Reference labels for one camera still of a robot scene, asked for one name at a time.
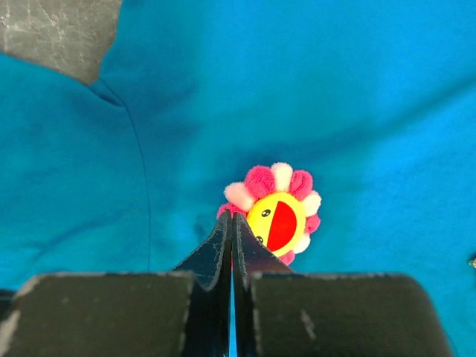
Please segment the blue t-shirt garment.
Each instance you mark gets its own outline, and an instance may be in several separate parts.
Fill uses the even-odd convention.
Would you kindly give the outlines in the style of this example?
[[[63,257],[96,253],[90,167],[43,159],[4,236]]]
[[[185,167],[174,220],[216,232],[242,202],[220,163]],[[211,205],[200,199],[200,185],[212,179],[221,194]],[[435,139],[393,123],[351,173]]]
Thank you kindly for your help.
[[[276,162],[296,270],[409,274],[475,354],[473,1],[1,3],[2,287],[172,268]]]

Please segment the pink flower smiley brooch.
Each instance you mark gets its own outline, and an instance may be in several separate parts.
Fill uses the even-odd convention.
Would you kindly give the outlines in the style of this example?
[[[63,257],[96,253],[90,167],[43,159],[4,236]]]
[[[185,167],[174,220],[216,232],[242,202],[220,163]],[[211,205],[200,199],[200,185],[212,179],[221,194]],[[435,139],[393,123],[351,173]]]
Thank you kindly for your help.
[[[217,214],[243,215],[256,240],[287,266],[309,247],[321,223],[321,196],[311,173],[284,162],[252,167],[224,196],[227,202]]]

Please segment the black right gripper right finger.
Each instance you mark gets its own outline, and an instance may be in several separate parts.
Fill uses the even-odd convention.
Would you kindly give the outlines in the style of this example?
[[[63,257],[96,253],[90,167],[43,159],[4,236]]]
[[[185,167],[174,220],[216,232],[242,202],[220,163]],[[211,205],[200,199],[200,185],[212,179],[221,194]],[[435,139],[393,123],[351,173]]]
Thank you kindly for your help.
[[[233,218],[239,356],[453,356],[433,303],[405,274],[309,274]]]

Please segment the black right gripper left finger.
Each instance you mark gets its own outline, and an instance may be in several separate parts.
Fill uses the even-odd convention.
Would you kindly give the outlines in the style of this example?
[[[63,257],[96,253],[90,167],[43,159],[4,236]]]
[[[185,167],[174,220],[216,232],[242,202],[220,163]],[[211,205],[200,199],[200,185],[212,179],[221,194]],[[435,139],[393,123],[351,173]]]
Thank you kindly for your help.
[[[226,356],[232,219],[173,270],[40,274],[2,305],[3,356]]]

